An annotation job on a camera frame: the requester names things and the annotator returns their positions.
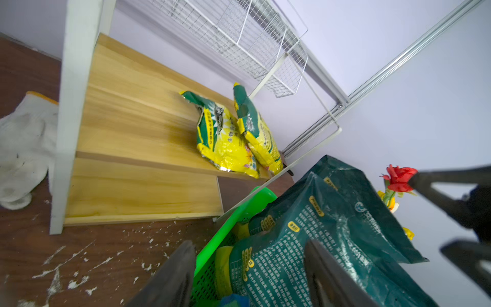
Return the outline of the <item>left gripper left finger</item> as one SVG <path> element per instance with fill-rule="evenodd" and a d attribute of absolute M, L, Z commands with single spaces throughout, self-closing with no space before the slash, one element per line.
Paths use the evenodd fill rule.
<path fill-rule="evenodd" d="M 196 270 L 196 247 L 184 241 L 127 306 L 189 306 Z"/>

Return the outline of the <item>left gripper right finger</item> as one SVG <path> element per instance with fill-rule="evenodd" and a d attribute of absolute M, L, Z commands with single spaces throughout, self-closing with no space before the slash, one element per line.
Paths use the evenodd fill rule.
<path fill-rule="evenodd" d="M 377 306 L 317 240 L 305 245 L 304 269 L 313 306 Z"/>

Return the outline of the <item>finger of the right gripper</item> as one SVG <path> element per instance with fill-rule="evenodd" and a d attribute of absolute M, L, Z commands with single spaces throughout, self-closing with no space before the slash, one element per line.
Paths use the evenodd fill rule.
<path fill-rule="evenodd" d="M 409 185 L 464 228 L 490 230 L 490 166 L 422 171 Z"/>
<path fill-rule="evenodd" d="M 490 244 L 455 240 L 440 251 L 490 297 Z"/>

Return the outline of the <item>green plastic basket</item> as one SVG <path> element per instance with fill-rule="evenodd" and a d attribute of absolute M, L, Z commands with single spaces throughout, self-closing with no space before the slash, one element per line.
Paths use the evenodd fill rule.
<path fill-rule="evenodd" d="M 246 223 L 262 212 L 277 196 L 269 188 L 260 190 L 254 197 L 240 207 L 225 221 L 208 244 L 199 252 L 196 259 L 191 306 L 218 306 L 220 298 L 216 290 L 215 259 L 216 250 L 232 246 L 238 239 L 233 233 L 237 223 Z"/>

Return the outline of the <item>green seed bag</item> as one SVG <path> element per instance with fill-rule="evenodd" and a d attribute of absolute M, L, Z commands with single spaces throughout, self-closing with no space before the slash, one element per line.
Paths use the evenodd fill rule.
<path fill-rule="evenodd" d="M 249 298 L 238 294 L 232 294 L 222 298 L 218 307 L 249 307 Z"/>

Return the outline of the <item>dark green fertilizer bag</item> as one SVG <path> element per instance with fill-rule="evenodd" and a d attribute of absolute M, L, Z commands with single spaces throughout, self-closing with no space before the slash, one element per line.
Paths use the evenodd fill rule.
<path fill-rule="evenodd" d="M 424 261 L 360 173 L 310 173 L 217 250 L 220 299 L 240 306 L 435 306 L 404 264 Z"/>
<path fill-rule="evenodd" d="M 365 174 L 331 156 L 322 157 L 262 212 L 235 227 L 239 240 L 254 237 L 267 245 L 287 232 L 321 242 L 344 267 L 427 261 Z"/>

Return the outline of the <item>yellow fertilizer bag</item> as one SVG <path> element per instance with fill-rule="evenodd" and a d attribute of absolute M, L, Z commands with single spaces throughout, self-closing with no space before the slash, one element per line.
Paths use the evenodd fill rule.
<path fill-rule="evenodd" d="M 283 162 L 271 130 L 241 84 L 234 84 L 233 95 L 241 135 L 256 160 L 267 171 L 278 175 L 283 170 Z"/>
<path fill-rule="evenodd" d="M 230 111 L 190 91 L 180 92 L 180 95 L 200 112 L 196 130 L 197 149 L 202 157 L 220 171 L 259 179 L 258 163 Z"/>

